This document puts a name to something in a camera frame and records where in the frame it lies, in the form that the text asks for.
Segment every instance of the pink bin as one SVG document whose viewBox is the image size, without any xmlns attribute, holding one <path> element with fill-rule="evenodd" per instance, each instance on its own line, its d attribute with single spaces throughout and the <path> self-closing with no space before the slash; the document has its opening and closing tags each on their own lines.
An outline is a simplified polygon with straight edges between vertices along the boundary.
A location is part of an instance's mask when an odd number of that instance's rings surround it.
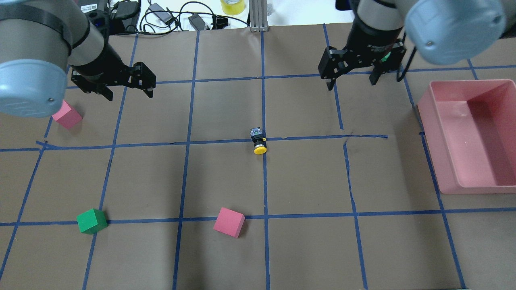
<svg viewBox="0 0 516 290">
<path fill-rule="evenodd" d="M 442 193 L 516 193 L 512 80 L 431 82 L 417 106 Z"/>
</svg>

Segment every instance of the white surface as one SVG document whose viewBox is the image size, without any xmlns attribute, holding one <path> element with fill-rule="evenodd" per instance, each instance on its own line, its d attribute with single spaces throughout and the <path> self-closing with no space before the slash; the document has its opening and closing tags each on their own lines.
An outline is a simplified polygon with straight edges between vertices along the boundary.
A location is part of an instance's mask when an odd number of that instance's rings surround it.
<svg viewBox="0 0 516 290">
<path fill-rule="evenodd" d="M 147 0 L 141 0 L 141 13 L 144 15 L 145 11 L 149 7 Z M 249 1 L 244 0 L 246 7 L 244 11 L 238 15 L 232 15 L 232 17 L 247 21 L 247 15 L 249 13 Z M 179 11 L 181 6 L 188 1 L 184 0 L 152 0 L 152 3 L 158 3 L 163 9 L 170 9 L 171 11 Z M 208 5 L 215 14 L 226 15 L 222 11 L 220 0 L 201 0 L 199 2 Z M 267 17 L 269 26 L 285 26 L 285 25 L 309 25 L 309 24 L 322 24 L 322 23 L 339 23 L 339 22 L 353 22 L 352 11 L 338 11 L 335 9 L 334 0 L 311 0 L 311 1 L 300 1 L 300 0 L 268 0 L 268 4 L 272 4 L 272 14 Z M 209 12 L 209 10 L 200 4 L 188 4 L 185 6 L 183 11 L 190 12 Z M 194 30 L 188 21 L 188 17 L 191 14 L 181 15 L 181 24 L 184 30 Z M 201 15 L 207 24 L 212 22 L 211 15 Z M 150 23 L 164 26 L 156 16 L 150 14 L 147 16 Z M 234 19 L 229 19 L 230 26 L 227 28 L 242 28 L 246 27 L 244 23 L 241 23 Z M 156 32 L 166 31 L 166 29 L 155 28 Z"/>
</svg>

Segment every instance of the white label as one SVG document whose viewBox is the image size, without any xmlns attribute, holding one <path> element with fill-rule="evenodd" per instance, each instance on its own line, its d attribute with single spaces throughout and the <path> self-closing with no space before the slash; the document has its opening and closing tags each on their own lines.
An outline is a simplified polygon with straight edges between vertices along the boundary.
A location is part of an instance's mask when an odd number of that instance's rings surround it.
<svg viewBox="0 0 516 290">
<path fill-rule="evenodd" d="M 83 13 L 86 13 L 86 12 L 89 12 L 89 11 L 91 11 L 91 10 L 95 10 L 95 9 L 96 9 L 96 6 L 97 6 L 97 4 L 84 5 L 84 6 L 81 6 L 81 7 L 80 7 L 80 10 L 81 10 Z"/>
</svg>

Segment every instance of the green block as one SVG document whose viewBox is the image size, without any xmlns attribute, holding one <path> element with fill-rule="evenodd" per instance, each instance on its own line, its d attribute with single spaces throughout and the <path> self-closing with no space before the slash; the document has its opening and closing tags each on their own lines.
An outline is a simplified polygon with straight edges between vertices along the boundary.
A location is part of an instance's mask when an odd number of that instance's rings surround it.
<svg viewBox="0 0 516 290">
<path fill-rule="evenodd" d="M 104 216 L 102 211 L 95 208 L 78 215 L 77 223 L 79 224 L 80 232 L 89 235 L 107 227 L 106 216 Z"/>
</svg>

